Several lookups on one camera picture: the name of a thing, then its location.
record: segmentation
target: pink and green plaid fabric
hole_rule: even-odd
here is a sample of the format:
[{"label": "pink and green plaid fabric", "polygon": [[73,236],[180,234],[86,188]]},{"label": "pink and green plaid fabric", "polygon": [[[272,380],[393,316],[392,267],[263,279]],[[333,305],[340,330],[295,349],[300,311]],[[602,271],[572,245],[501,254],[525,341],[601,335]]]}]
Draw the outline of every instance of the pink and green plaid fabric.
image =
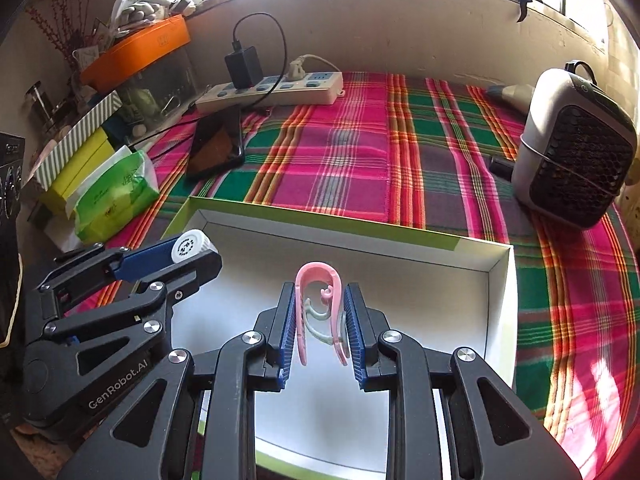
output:
[{"label": "pink and green plaid fabric", "polygon": [[[471,86],[346,73],[328,107],[244,120],[246,164],[188,184],[189,142],[156,160],[161,195],[110,245],[158,240],[190,194],[391,222],[512,244],[516,391],[593,479],[638,411],[638,269],[615,208],[576,232],[531,213],[488,171],[513,160],[524,118]],[[193,133],[178,126],[151,156]],[[114,284],[82,308],[126,297]]]}]

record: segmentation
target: portable heater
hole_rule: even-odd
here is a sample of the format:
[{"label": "portable heater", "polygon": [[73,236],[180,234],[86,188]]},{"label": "portable heater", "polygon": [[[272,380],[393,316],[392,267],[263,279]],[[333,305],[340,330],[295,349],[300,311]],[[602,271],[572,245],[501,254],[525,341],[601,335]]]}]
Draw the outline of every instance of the portable heater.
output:
[{"label": "portable heater", "polygon": [[[585,65],[592,82],[575,74]],[[540,76],[511,183],[528,207],[580,229],[593,227],[620,192],[638,141],[629,116],[581,61]]]}]

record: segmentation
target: phone screen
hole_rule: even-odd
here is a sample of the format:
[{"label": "phone screen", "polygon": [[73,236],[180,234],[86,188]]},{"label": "phone screen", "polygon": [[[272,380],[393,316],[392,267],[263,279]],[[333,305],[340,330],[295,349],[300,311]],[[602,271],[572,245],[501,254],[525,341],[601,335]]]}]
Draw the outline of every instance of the phone screen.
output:
[{"label": "phone screen", "polygon": [[239,110],[221,110],[198,121],[189,154],[187,176],[202,177],[207,173],[226,170],[242,164],[243,155]]}]

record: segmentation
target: power strip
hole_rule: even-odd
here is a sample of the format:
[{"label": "power strip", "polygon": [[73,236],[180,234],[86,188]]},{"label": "power strip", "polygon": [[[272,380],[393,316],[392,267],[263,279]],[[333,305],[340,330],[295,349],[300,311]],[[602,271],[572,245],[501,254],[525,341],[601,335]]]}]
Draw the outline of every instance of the power strip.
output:
[{"label": "power strip", "polygon": [[[233,83],[214,86],[196,101],[200,113],[212,114],[232,105],[247,105],[266,94],[278,76],[264,78],[256,86],[236,89]],[[289,105],[332,105],[342,94],[342,72],[311,72],[300,81],[283,79],[260,107]]]}]

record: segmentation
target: yellow box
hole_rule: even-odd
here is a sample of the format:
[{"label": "yellow box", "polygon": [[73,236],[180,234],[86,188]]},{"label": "yellow box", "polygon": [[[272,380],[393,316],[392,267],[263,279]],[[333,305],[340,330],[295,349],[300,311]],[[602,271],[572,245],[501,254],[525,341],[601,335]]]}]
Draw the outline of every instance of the yellow box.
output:
[{"label": "yellow box", "polygon": [[102,128],[92,133],[62,168],[40,201],[56,215],[65,213],[66,200],[93,170],[115,153]]}]

